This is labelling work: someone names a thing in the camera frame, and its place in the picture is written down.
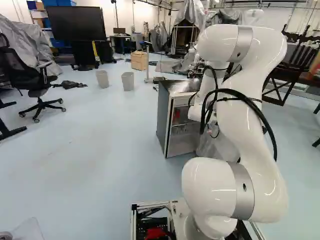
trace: trash can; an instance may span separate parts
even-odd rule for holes
[[[126,71],[121,75],[123,90],[131,91],[135,88],[135,77],[132,71]]]
[[[100,88],[105,89],[109,87],[108,74],[105,70],[95,71],[95,76]]]

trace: tv stand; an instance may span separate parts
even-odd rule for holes
[[[99,68],[96,61],[92,41],[72,41],[72,53],[77,67],[71,65],[73,70],[90,71]]]

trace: dark wooden chair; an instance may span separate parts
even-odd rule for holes
[[[310,65],[318,54],[319,48],[302,45],[302,43],[311,40],[311,38],[317,41],[317,39],[314,39],[313,36],[306,37],[308,28],[309,27],[306,28],[302,35],[298,35],[296,33],[286,33],[284,30],[282,31],[282,33],[289,39],[298,41],[298,44],[296,46],[292,46],[294,47],[294,50],[291,55],[288,55],[289,51],[287,51],[287,55],[284,60],[265,79],[262,92],[265,90],[270,80],[274,88],[262,93],[263,101],[283,106],[296,83],[320,87],[320,81],[318,82],[310,80],[310,76],[308,74]],[[285,83],[277,85],[275,79],[285,81]],[[284,98],[282,98],[279,89],[285,86],[289,87]],[[271,92],[276,92],[277,98],[266,96]]]

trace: red component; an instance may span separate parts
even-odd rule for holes
[[[144,240],[158,239],[164,236],[167,236],[167,234],[162,230],[162,228],[159,228],[159,227],[149,228],[147,230],[147,234]]]

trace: chair armrest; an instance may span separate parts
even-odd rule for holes
[[[47,61],[47,62],[44,62],[44,63],[42,63],[40,65],[37,65],[36,68],[44,69],[44,68],[48,67],[49,65],[51,65],[53,63],[54,63],[54,61]]]

